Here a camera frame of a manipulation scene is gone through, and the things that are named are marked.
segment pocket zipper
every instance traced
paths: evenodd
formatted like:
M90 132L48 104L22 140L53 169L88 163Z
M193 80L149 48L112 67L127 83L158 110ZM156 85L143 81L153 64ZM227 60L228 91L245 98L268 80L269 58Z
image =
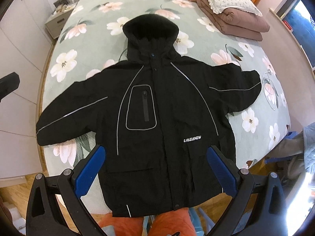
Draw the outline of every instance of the pocket zipper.
M148 98L146 91L142 92L142 103L143 103L143 113L144 121L149 121L149 109L148 109Z

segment floral bedsheet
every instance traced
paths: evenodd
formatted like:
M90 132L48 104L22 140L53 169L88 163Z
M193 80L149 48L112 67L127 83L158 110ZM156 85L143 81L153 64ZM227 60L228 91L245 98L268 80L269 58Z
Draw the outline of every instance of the floral bedsheet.
M159 14L178 25L174 47L181 55L211 66L234 63L244 71L260 74L263 89L255 103L228 118L236 140L237 166L248 167L248 161L262 159L287 134L290 125L276 72L258 42L220 33L197 4L187 0L79 0L52 54L43 109L74 81L85 80L126 59L127 38L122 26L146 13ZM44 147L49 175L58 175L86 157L95 145L94 136L90 132ZM109 212L98 178L82 200L91 213Z

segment white logo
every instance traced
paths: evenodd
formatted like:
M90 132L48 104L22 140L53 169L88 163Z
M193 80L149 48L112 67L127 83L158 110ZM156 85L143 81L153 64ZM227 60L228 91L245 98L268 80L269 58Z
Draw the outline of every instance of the white logo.
M184 143L190 142L190 141L194 141L194 140L198 140L198 139L201 139L201 136L195 136L195 137L184 139Z

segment orange pants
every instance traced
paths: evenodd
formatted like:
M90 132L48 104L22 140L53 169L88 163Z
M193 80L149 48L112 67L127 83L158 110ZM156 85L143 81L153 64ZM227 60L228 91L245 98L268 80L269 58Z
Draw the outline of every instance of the orange pants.
M101 228L108 225L114 226L116 236L141 236L143 218L113 218L109 213L99 222ZM181 236L196 236L188 208L157 215L148 236L167 236L176 232Z

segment hooded jacket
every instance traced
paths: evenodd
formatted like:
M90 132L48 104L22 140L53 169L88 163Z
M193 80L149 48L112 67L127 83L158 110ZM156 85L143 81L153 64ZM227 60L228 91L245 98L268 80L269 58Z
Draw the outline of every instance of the hooded jacket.
M173 47L178 27L158 15L138 16L123 32L128 60L74 82L52 101L36 125L38 144L95 132L106 149L98 175L114 217L196 206L222 192L207 148L216 145L235 162L226 114L256 100L259 74L180 56Z

